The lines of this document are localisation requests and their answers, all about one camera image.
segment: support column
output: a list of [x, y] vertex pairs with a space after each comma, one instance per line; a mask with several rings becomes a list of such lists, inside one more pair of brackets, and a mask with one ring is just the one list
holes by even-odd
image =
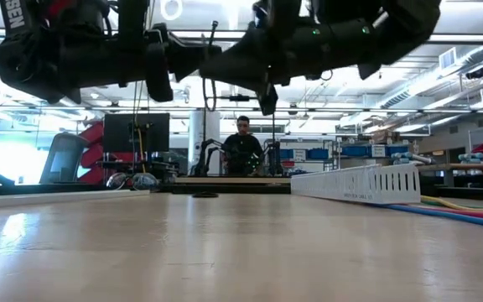
[[[190, 144], [188, 146], [188, 167], [193, 167], [199, 161], [200, 144], [204, 139], [215, 139], [221, 141], [220, 136], [220, 112], [206, 112], [206, 138], [204, 137], [203, 123], [204, 111], [202, 109], [193, 111], [190, 114]], [[215, 151], [210, 160], [209, 175], [219, 174], [221, 165], [219, 152]]]

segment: ceiling duct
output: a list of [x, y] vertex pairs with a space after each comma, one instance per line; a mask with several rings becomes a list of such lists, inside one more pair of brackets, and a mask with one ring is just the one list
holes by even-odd
[[[435, 88], [443, 81], [447, 81], [451, 75], [464, 74], [479, 66], [483, 66], [483, 46], [474, 49], [471, 49], [471, 46], [453, 48], [439, 57], [439, 64], [389, 91], [374, 107], [387, 109], [419, 93]], [[343, 123], [356, 124], [369, 116], [369, 112], [357, 113]]]

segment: yellow cable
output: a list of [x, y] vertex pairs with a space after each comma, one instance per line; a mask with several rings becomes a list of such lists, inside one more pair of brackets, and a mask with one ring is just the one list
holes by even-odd
[[[141, 136], [141, 130], [138, 129], [138, 134], [139, 134], [139, 150], [141, 150], [141, 161], [144, 159], [144, 152], [143, 152], [143, 138]], [[143, 163], [143, 173], [147, 173], [147, 170], [145, 169], [145, 165]]]
[[446, 206], [450, 209], [455, 209], [455, 210], [462, 210], [462, 211], [483, 211], [483, 209], [479, 209], [479, 208], [470, 208], [470, 207], [467, 207], [467, 206], [458, 206], [452, 202], [449, 202], [449, 201], [446, 201], [446, 200], [443, 200], [443, 199], [440, 199], [440, 198], [435, 198], [435, 197], [430, 197], [430, 196], [421, 196], [421, 199], [422, 200], [425, 200], [425, 201], [432, 201], [432, 202], [438, 202], [440, 203], [441, 205], [443, 206]]

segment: blue bin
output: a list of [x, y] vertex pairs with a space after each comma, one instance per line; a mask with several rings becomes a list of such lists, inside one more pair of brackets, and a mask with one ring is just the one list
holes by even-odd
[[324, 148], [313, 148], [307, 151], [307, 159], [328, 159], [329, 150]]
[[409, 152], [408, 146], [387, 146], [387, 156], [396, 153], [407, 153]]
[[342, 147], [342, 155], [346, 155], [346, 156], [367, 156], [368, 155], [368, 147], [367, 146]]
[[281, 159], [292, 159], [293, 150], [292, 149], [281, 149], [280, 155]]

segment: dark shirt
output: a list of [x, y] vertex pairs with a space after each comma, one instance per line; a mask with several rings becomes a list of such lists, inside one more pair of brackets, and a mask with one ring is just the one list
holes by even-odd
[[252, 135], [232, 134], [225, 140], [228, 174], [245, 174], [246, 162], [253, 154], [262, 155], [262, 146]]

